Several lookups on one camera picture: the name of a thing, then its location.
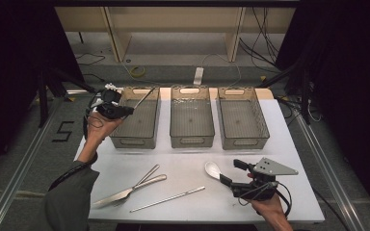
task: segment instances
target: white spoon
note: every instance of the white spoon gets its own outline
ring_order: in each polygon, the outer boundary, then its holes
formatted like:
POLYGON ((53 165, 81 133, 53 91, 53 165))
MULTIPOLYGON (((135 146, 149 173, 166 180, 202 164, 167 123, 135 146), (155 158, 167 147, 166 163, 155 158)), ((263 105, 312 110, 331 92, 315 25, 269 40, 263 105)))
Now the white spoon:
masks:
POLYGON ((205 171, 213 178, 220 180, 221 170, 215 163, 206 162, 205 171))

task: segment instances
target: white table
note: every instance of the white table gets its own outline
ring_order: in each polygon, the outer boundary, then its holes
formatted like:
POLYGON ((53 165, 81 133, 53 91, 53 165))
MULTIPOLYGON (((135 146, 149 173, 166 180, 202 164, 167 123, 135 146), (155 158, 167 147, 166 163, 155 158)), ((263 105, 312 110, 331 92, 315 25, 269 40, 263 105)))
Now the white table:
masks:
MULTIPOLYGON (((324 216, 309 185, 307 176, 283 115, 276 100, 260 100, 270 132, 262 150, 222 150, 216 101, 212 100, 215 138, 211 148, 171 147, 170 95, 161 89, 162 100, 155 149, 116 149, 106 139, 98 148, 99 158, 92 166, 100 176, 92 190, 92 202, 118 193, 137 184, 156 164, 160 168, 151 177, 167 174, 168 179, 133 192, 118 207, 92 208, 89 219, 138 223, 252 223, 263 221, 250 205, 241 206, 228 187, 210 177, 204 170, 208 161, 215 162, 233 182, 249 183, 247 172, 233 167, 233 160, 256 164, 270 158, 299 172, 299 175, 278 176, 292 194, 293 207, 288 219, 293 222, 322 222, 324 216), (135 213, 130 210, 204 186, 206 189, 135 213)), ((80 152, 84 139, 77 153, 80 152)), ((278 189, 288 198, 286 190, 278 189)))

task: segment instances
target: plastic bin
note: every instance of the plastic bin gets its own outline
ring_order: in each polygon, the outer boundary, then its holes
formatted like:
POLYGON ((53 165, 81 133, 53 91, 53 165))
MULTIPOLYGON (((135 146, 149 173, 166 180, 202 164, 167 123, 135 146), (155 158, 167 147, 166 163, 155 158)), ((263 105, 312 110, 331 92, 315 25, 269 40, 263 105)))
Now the plastic bin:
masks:
POLYGON ((212 146, 215 129, 208 87, 172 87, 170 135, 173 148, 212 146))
POLYGON ((254 88, 219 88, 222 148, 262 149, 270 138, 254 88))
MULTIPOLYGON (((120 105, 134 107, 151 88, 124 88, 120 105)), ((160 91, 156 88, 110 135, 116 148, 153 149, 156 145, 160 109, 160 91)))

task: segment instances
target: human hand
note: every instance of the human hand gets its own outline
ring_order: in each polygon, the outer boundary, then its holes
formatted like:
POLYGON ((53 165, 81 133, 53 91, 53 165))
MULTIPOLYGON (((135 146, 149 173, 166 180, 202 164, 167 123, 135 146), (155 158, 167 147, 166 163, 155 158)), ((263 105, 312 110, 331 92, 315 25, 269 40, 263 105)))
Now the human hand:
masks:
POLYGON ((92 112, 88 118, 87 141, 94 141, 98 144, 108 137, 120 124, 122 119, 109 119, 99 112, 92 112))
POLYGON ((78 161, 88 162, 95 155, 97 147, 108 137, 120 124, 122 119, 108 119, 99 112, 92 112, 87 117, 87 138, 83 150, 80 152, 78 161))
POLYGON ((257 211, 266 221, 277 231, 290 231, 293 230, 287 217, 281 207, 280 198, 275 193, 272 198, 268 200, 248 200, 253 209, 257 211))

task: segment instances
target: gray floor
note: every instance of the gray floor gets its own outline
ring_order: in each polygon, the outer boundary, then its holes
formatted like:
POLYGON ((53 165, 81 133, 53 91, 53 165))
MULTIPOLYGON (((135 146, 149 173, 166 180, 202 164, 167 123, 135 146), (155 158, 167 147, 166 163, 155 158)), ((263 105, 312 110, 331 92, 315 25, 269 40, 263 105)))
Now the gray floor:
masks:
MULTIPOLYGON (((142 82, 139 82, 131 79, 121 64, 115 63, 107 35, 83 34, 84 44, 80 43, 77 33, 68 33, 67 35, 76 56, 84 53, 105 56, 105 59, 99 63, 81 65, 83 73, 95 74, 106 80, 105 82, 100 82, 95 77, 86 75, 85 78, 88 84, 95 88, 102 88, 104 83, 107 82, 113 82, 122 86, 149 84, 144 81, 191 84, 196 66, 201 66, 202 60, 208 54, 219 54, 225 57, 223 35, 220 34, 138 34, 131 40, 124 64, 128 67, 132 65, 145 67, 146 74, 141 78, 142 82)), ((244 35, 245 40, 252 41, 252 38, 254 36, 244 35)), ((274 43, 280 45, 282 38, 282 35, 274 35, 274 43)), ((263 42, 259 43, 257 47, 262 54, 266 53, 264 47, 263 42)), ((98 57, 87 55, 78 59, 78 62, 89 64, 96 60, 98 60, 98 57)), ((260 76, 271 78, 275 75, 275 73, 254 67, 251 58, 240 49, 236 64, 242 76, 237 86, 255 86, 260 83, 260 76)), ((268 67, 261 62, 256 62, 256 64, 268 67)), ((236 65, 229 64, 216 55, 206 58, 205 62, 203 62, 203 67, 205 71, 202 83, 212 87, 227 86, 239 78, 236 65)), ((66 87, 70 90, 76 89, 73 85, 66 85, 66 87)), ((282 89, 283 83, 278 83, 271 87, 274 95, 283 95, 282 89)), ((72 101, 63 102, 59 111, 55 114, 38 155, 29 168, 13 203, 5 215, 0 225, 0 230, 26 230, 29 220, 39 208, 40 200, 50 183, 62 174, 73 160, 82 138, 82 114, 90 98, 85 94, 72 95, 70 98, 72 101), (65 130, 71 131, 71 135, 67 142, 53 142, 55 139, 64 139, 66 137, 65 134, 57 133, 62 121, 73 121, 73 123, 64 126, 65 130)), ((284 105, 280 105, 280 107, 285 116, 288 116, 290 113, 289 109, 284 105)), ((8 144, 8 152, 0 157, 0 194, 7 187, 31 140, 38 131, 39 114, 39 104, 34 102, 28 115, 25 116, 22 126, 15 132, 13 141, 8 144)), ((288 128, 311 185, 320 192, 338 213, 341 213, 330 187, 314 158, 310 145, 305 139, 299 121, 291 116, 286 118, 286 123, 289 124, 288 128)), ((342 156, 328 124, 321 120, 320 122, 312 121, 310 126, 315 131, 337 177, 345 186, 345 192, 356 207, 365 230, 370 230, 370 197, 368 193, 357 180, 351 166, 345 162, 345 158, 342 156)), ((344 230, 342 224, 326 203, 321 199, 319 199, 319 202, 326 220, 320 224, 295 223, 293 224, 294 228, 344 230)), ((114 230, 115 227, 116 225, 113 223, 91 221, 92 230, 114 230)), ((259 230, 270 230, 265 223, 257 224, 257 227, 259 230)))

